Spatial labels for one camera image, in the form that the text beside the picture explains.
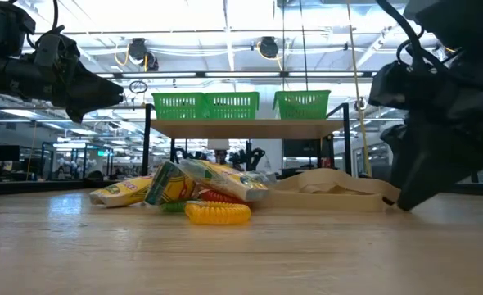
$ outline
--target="yellow coiled toy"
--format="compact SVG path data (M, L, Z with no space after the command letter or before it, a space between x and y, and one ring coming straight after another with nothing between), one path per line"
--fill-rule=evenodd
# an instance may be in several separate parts
M239 225L251 218L251 209L242 204L187 202L185 214L197 225Z

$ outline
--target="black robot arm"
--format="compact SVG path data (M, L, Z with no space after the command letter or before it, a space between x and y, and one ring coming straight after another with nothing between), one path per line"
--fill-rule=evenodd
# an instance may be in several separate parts
M407 23L386 0L377 2ZM372 81L371 105L409 111L404 125L381 135L394 154L398 206L408 211L483 169L483 0L412 0L405 15L458 53L439 61L402 25L413 62L394 61Z
M121 86L85 69L76 42L60 34L63 26L42 35L36 51L21 56L24 38L34 27L24 10L0 2L0 93L52 102L64 107L74 122L123 100Z

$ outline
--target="rope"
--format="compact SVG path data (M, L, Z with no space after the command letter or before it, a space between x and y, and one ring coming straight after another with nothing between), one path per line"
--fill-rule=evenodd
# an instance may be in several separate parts
M285 5L286 3L283 3L282 6L282 41L283 41L283 69L285 69ZM282 77L282 91L285 91L285 75Z
M301 38L304 41L305 90L309 91L309 77L307 77L307 49L305 47L304 10L301 6L301 0L300 0L300 18L301 18Z
M363 162L365 163L365 173L371 176L371 162L369 161L369 151L367 149L367 146L368 146L367 133L365 131L365 124L363 123L363 110L360 107L360 99L359 99L358 69L356 66L356 51L354 50L352 18L350 16L350 0L347 0L347 15L349 17L350 46L352 47L352 53L353 53L354 86L356 87L356 102L358 104L359 125L362 130L362 138L363 138Z

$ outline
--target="green plastic basket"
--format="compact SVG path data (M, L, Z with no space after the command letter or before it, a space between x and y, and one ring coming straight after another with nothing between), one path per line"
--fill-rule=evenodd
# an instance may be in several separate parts
M260 94L249 93L207 93L211 119L254 119L260 105Z
M325 119L330 90L278 91L274 94L282 119Z
M205 119L207 101L203 93L153 93L157 119Z

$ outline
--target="ceiling light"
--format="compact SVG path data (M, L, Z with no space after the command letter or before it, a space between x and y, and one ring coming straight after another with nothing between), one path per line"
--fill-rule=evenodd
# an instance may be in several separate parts
M85 143L54 143L55 148L85 148Z
M12 114L15 116L23 116L27 118L34 118L36 114L34 114L32 111L26 111L26 110L2 110L2 112L5 112L7 114Z
M184 78L184 77L196 77L195 72L180 72L180 73L170 73L170 72L157 72L157 73L135 73L135 74L122 74L124 78Z
M86 130L86 129L71 129L70 131L77 133L77 134L82 134L82 135L94 135L97 134L94 131L91 130Z
M32 120L25 120L25 119L7 119L7 120L0 120L0 123L30 123Z
M121 122L123 119L85 119L84 122Z
M120 68L119 66L111 66L111 69L113 69L113 70L118 70L118 71L120 71L120 72L122 72L122 73L124 72L123 70L121 70L121 68Z
M125 144L127 144L127 142L124 141L124 140L113 140L113 141L111 141L111 143L117 144L117 145L125 145Z
M40 122L40 123L46 123L46 122L72 122L71 120L69 119L38 119L36 120L36 122Z
M358 77L363 76L363 72L356 73ZM353 72L321 72L321 71L309 71L308 77L354 77ZM305 72L290 72L289 77L305 77Z
M56 125L56 124L51 124L51 123L45 123L45 125L49 126L49 127L52 127L54 129L63 129L61 128L60 126Z
M279 77L279 72L209 72L205 77L229 78L229 77Z

